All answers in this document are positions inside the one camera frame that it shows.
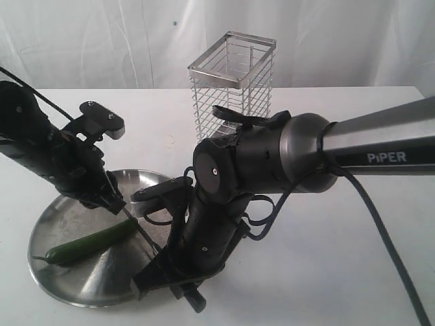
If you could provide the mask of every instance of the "white curtain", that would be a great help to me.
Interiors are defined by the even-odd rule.
[[[187,88],[226,31],[277,40],[274,87],[435,94],[434,0],[0,0],[0,65],[36,88]]]

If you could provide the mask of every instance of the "table surface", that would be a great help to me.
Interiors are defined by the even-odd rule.
[[[43,90],[74,117],[84,101],[120,114],[126,134],[105,139],[108,169],[142,168],[175,177],[196,145],[189,90]],[[272,112],[318,113],[341,121],[421,99],[414,87],[274,89]],[[66,120],[46,105],[58,126]],[[200,287],[201,314],[167,289],[103,309],[46,295],[27,266],[27,244],[55,189],[0,156],[2,325],[418,325],[406,291],[361,199],[346,180],[324,194],[293,194],[270,234],[243,240],[226,268]],[[359,177],[372,196],[435,321],[434,177]],[[252,204],[256,217],[268,204]]]

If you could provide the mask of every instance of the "metal plate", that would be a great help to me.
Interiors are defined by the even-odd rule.
[[[137,190],[169,179],[145,170],[118,170],[113,173],[127,201]],[[129,202],[127,208],[134,215]],[[156,221],[171,219],[166,210],[150,217]],[[29,266],[36,283],[55,299],[74,306],[104,307],[134,299],[130,290],[131,276],[144,268],[154,256],[138,232],[124,242],[70,266],[50,265],[31,258],[44,256],[55,246],[109,228],[125,219],[124,213],[113,216],[105,209],[85,209],[77,200],[59,196],[42,213],[30,238]],[[139,223],[160,246],[166,244],[171,226],[155,226],[142,218]]]

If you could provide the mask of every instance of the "wire basket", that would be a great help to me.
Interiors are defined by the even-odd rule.
[[[274,39],[228,32],[188,67],[199,141],[238,126],[214,117],[214,105],[269,116],[275,48]]]

